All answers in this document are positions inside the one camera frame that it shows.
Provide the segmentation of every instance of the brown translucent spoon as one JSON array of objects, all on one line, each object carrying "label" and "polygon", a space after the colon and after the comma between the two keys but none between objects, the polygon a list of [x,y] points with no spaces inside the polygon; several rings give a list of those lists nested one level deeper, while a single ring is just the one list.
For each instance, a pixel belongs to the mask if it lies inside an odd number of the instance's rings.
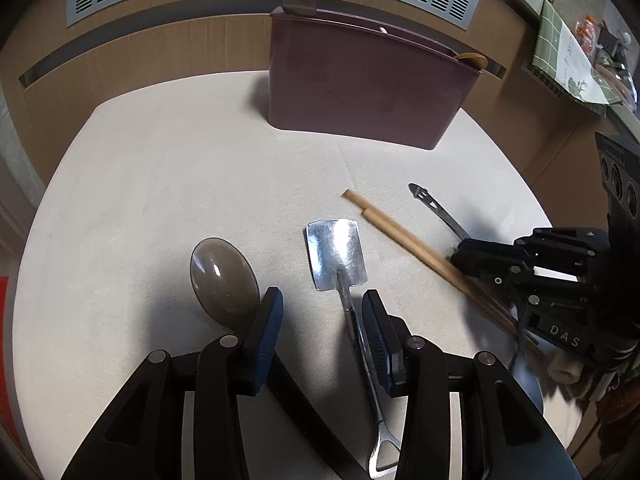
[{"label": "brown translucent spoon", "polygon": [[243,332],[260,305],[254,272],[242,253],[222,238],[206,238],[191,255],[191,285],[203,309],[221,325]]}]

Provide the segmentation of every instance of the metal screw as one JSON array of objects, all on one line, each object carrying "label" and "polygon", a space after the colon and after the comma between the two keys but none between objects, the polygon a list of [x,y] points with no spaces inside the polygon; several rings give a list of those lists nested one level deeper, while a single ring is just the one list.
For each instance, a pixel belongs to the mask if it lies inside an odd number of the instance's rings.
[{"label": "metal screw", "polygon": [[164,361],[165,357],[166,357],[166,352],[164,350],[154,350],[153,352],[151,352],[151,354],[149,354],[148,359],[153,364],[158,364]]},{"label": "metal screw", "polygon": [[225,348],[233,348],[238,344],[238,338],[233,334],[228,334],[220,338],[220,346]]},{"label": "metal screw", "polygon": [[411,335],[406,339],[406,345],[409,348],[413,348],[414,350],[419,350],[420,348],[424,348],[427,344],[427,340],[419,335]]},{"label": "metal screw", "polygon": [[495,355],[493,355],[491,352],[480,352],[478,354],[478,360],[483,365],[491,366],[495,363]]}]

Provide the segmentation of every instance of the white tablecloth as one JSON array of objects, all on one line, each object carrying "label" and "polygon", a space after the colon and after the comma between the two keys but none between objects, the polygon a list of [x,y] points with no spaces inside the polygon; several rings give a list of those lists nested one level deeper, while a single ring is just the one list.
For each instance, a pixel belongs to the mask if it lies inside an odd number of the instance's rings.
[{"label": "white tablecloth", "polygon": [[[407,184],[417,182],[471,236],[512,243],[549,222],[498,147],[462,110],[432,152],[279,131],[264,119],[266,77],[198,76],[112,99],[96,108],[60,163],[20,266],[13,331],[20,410],[47,480],[61,477],[151,350],[197,351],[222,334],[189,277],[191,251],[206,237],[238,247],[262,292],[281,288],[278,352],[363,464],[370,415],[338,293],[316,291],[311,279],[307,223],[358,220],[369,283],[354,292],[376,288],[391,314],[444,351],[490,349],[508,362],[507,336],[340,196],[348,187],[360,192],[444,253],[457,239],[412,198]],[[403,400],[383,396],[383,403],[401,436]],[[239,405],[252,478],[336,478],[268,389]],[[460,430],[452,406],[455,478]],[[545,399],[545,418],[567,445],[580,411],[556,392]]]}]

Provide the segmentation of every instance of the wooden stick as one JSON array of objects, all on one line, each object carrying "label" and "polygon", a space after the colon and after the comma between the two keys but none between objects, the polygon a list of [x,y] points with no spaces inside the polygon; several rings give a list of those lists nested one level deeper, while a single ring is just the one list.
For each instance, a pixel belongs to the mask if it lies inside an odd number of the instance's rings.
[{"label": "wooden stick", "polygon": [[[468,279],[457,267],[453,266],[450,261],[441,257],[426,243],[420,240],[420,238],[395,222],[353,190],[346,190],[343,196],[363,209],[362,216],[367,219],[367,221],[407,249],[416,258],[465,294],[466,297],[472,300],[495,324],[509,334],[515,335],[515,320],[511,314],[496,301],[495,298],[492,298],[487,291],[477,283]],[[533,350],[537,357],[544,357],[544,354],[538,348],[538,343],[528,334],[527,344],[529,349]]]}]

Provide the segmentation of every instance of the purple plastic bin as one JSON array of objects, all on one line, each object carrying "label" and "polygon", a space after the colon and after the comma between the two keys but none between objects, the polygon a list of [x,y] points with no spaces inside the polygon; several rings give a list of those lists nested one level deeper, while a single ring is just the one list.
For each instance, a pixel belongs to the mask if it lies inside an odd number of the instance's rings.
[{"label": "purple plastic bin", "polygon": [[341,12],[271,13],[269,122],[432,150],[480,71],[403,28]]}]

